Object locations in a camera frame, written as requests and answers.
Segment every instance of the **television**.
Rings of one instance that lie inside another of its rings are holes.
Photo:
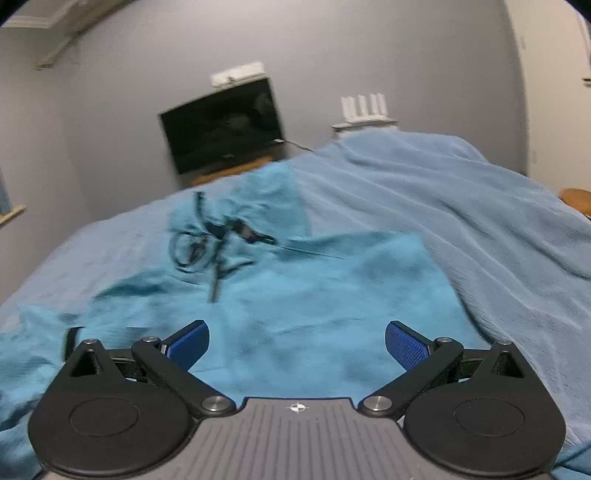
[[[267,78],[198,98],[160,119],[179,175],[244,163],[283,140]]]

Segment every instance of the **wooden tv stand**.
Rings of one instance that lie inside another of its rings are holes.
[[[259,157],[256,160],[252,160],[247,163],[242,163],[240,165],[236,165],[235,167],[227,168],[226,170],[218,170],[205,175],[197,175],[195,178],[189,181],[189,186],[196,187],[198,185],[204,185],[205,183],[209,183],[222,177],[238,175],[249,170],[254,170],[255,168],[261,168],[272,161],[273,157],[271,155],[265,155],[264,157]]]

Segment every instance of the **power cord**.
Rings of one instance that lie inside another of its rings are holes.
[[[305,145],[302,145],[301,143],[294,142],[293,140],[288,140],[288,139],[284,138],[283,141],[285,143],[289,143],[289,144],[293,145],[294,147],[301,148],[302,150],[307,150],[308,152],[314,151],[312,148],[306,147]]]

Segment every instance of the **wrinkled fabric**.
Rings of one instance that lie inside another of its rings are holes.
[[[591,473],[591,223],[456,137],[367,131],[288,163],[312,235],[421,236],[474,328],[488,340],[514,340],[560,406],[572,458],[556,475]],[[203,190],[217,199],[241,180]],[[0,307],[0,330],[18,328],[19,304],[80,312],[113,283],[160,266],[169,214],[192,197],[185,190],[79,231]]]
[[[0,414],[14,424],[0,434],[0,445],[10,447],[1,452],[0,468],[8,475],[23,478],[35,468],[23,425],[60,368],[68,326],[84,326],[79,339],[125,348],[142,336],[165,338],[204,319],[209,350],[190,372],[237,404],[248,396],[358,402],[402,373],[384,345],[385,327],[393,319],[428,337],[451,335],[470,348],[487,346],[418,235],[307,236],[287,164],[245,175],[227,198],[206,203],[204,218],[219,225],[240,219],[276,239],[274,245],[249,244],[229,235],[224,265],[243,266],[220,280],[215,303],[212,248],[181,272],[166,245],[160,267],[115,283],[79,315],[23,308],[21,330],[0,339]],[[171,215],[168,230],[168,238],[177,232],[207,235],[193,199]],[[43,329],[36,334],[39,325]],[[17,385],[18,395],[11,395]]]

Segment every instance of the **turquoise blanket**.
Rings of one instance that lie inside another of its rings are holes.
[[[228,197],[205,201],[203,218],[193,199],[184,201],[171,215],[169,238],[180,231],[211,238],[204,221],[231,219],[276,243],[249,244],[231,233],[221,252],[228,273],[214,303],[212,239],[201,259],[183,271],[171,261],[167,241],[160,267],[107,288],[81,314],[22,309],[21,329],[0,336],[2,478],[26,479],[38,469],[26,422],[61,366],[70,326],[85,327],[81,338],[126,348],[144,335],[166,337],[204,319],[210,347],[191,372],[238,404],[246,396],[359,401],[402,373],[384,346],[393,319],[429,338],[488,346],[417,234],[310,237],[287,164],[242,176]]]

